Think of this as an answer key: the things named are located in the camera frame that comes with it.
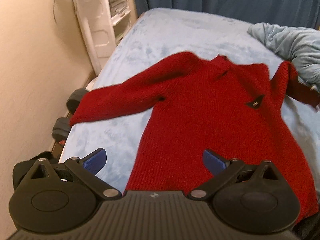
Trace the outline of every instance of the black triangular patch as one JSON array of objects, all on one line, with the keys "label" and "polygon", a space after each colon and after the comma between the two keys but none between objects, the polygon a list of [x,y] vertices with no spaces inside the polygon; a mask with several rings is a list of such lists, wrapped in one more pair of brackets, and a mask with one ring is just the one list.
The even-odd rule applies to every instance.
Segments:
[{"label": "black triangular patch", "polygon": [[262,99],[264,98],[264,95],[258,96],[255,100],[246,103],[247,106],[253,108],[253,109],[258,109],[262,103]]}]

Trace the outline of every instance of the red object on floor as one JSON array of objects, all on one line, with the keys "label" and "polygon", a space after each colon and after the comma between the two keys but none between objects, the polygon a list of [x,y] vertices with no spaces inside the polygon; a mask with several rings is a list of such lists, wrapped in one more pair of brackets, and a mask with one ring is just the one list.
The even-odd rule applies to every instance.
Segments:
[{"label": "red object on floor", "polygon": [[297,80],[290,62],[270,81],[265,64],[235,65],[225,56],[208,61],[181,52],[122,84],[87,93],[70,125],[154,107],[127,190],[188,193],[212,178],[202,162],[203,150],[210,148],[248,164],[272,160],[300,200],[300,221],[318,211],[316,191],[280,108],[285,94],[313,107],[320,97]]}]

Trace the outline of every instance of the mattress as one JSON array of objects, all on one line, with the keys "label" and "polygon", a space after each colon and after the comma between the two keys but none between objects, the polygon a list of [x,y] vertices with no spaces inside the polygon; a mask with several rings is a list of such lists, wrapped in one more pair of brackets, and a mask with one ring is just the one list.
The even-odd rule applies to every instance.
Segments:
[{"label": "mattress", "polygon": [[[164,57],[185,50],[205,59],[221,54],[236,64],[265,63],[272,78],[282,59],[251,37],[247,33],[249,26],[247,22],[213,14],[164,8],[147,11],[116,48],[93,88],[124,82]],[[60,162],[73,156],[83,158],[102,147],[107,152],[107,164],[97,176],[123,192],[151,113],[149,109],[74,125]],[[320,192],[320,114],[287,97],[281,115],[302,148]]]}]

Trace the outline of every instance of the baseboard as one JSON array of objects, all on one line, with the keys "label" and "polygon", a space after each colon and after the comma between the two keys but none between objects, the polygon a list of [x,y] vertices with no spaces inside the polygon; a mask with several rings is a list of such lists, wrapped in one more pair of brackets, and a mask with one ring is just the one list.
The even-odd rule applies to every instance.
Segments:
[{"label": "baseboard", "polygon": [[[87,85],[97,77],[96,73],[92,70],[91,73],[88,76],[88,79],[84,83],[83,87],[86,88]],[[72,114],[67,111],[64,117],[71,118]],[[51,152],[53,157],[59,159],[63,150],[63,147],[58,144],[55,140],[52,140],[51,146],[50,146]]]}]

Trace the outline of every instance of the metal pin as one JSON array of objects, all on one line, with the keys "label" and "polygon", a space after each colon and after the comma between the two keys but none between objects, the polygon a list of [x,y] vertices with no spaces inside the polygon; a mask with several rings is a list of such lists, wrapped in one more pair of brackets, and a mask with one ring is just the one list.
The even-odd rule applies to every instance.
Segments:
[{"label": "metal pin", "polygon": [[116,190],[116,189],[106,189],[103,194],[106,196],[106,197],[115,197],[119,194],[119,192]]},{"label": "metal pin", "polygon": [[202,198],[202,197],[205,197],[207,195],[207,193],[204,190],[195,189],[195,190],[191,191],[190,195],[195,198]]}]

